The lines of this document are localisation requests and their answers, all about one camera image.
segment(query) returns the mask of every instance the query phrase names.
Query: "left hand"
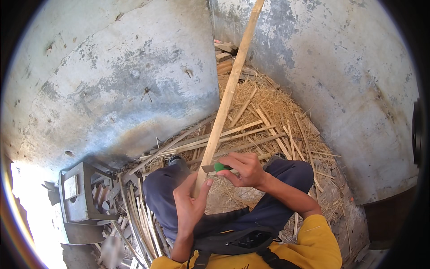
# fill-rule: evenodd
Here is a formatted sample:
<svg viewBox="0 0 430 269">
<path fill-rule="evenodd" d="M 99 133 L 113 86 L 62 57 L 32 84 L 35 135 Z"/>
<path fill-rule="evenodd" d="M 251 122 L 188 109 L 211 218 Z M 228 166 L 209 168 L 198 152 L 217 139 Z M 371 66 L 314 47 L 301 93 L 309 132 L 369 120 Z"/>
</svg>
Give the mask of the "left hand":
<svg viewBox="0 0 430 269">
<path fill-rule="evenodd" d="M 196 179 L 197 172 L 189 175 L 185 181 L 173 191 L 176 211 L 178 213 L 178 235 L 191 235 L 197 222 L 199 222 L 205 212 L 206 199 L 212 186 L 213 179 L 208 179 L 202 184 L 199 196 L 194 199 L 190 196 L 190 189 Z"/>
</svg>

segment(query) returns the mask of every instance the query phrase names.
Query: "weathered concrete wall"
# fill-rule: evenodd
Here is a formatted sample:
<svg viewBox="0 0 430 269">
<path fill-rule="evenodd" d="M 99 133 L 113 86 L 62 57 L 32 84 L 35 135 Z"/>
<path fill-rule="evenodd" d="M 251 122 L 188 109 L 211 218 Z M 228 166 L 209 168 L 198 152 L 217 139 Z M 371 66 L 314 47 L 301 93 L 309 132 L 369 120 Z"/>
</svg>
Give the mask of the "weathered concrete wall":
<svg viewBox="0 0 430 269">
<path fill-rule="evenodd" d="M 53 180 L 82 159 L 118 168 L 211 114 L 211 33 L 205 1 L 47 2 L 8 77 L 8 156 L 51 169 Z"/>
<path fill-rule="evenodd" d="M 255 1 L 210 0 L 216 39 L 236 45 Z M 250 63 L 308 110 L 337 153 L 358 204 L 416 184 L 411 121 L 414 70 L 374 0 L 266 0 Z"/>
</svg>

